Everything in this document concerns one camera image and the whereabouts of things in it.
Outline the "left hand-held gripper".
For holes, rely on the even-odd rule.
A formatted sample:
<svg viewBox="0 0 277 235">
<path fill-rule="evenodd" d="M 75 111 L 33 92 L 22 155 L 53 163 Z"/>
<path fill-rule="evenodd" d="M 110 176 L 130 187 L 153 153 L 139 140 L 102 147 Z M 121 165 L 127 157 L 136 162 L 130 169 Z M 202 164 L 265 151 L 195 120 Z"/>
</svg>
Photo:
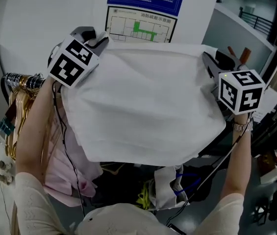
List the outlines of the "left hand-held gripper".
<svg viewBox="0 0 277 235">
<path fill-rule="evenodd" d="M 74 88 L 98 66 L 98 56 L 108 43 L 106 31 L 96 37 L 92 26 L 77 27 L 67 35 L 53 56 L 48 65 L 49 76 L 67 88 Z"/>
</svg>

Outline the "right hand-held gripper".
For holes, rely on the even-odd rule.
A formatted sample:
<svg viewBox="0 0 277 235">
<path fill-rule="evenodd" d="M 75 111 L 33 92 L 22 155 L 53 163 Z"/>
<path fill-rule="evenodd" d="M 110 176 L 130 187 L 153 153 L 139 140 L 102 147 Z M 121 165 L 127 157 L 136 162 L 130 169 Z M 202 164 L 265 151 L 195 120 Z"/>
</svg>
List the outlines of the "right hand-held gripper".
<svg viewBox="0 0 277 235">
<path fill-rule="evenodd" d="M 216 83 L 212 93 L 217 100 L 235 115 L 258 109 L 266 84 L 255 70 L 238 70 L 240 60 L 224 51 L 216 51 L 215 59 L 204 52 L 202 61 Z"/>
</svg>

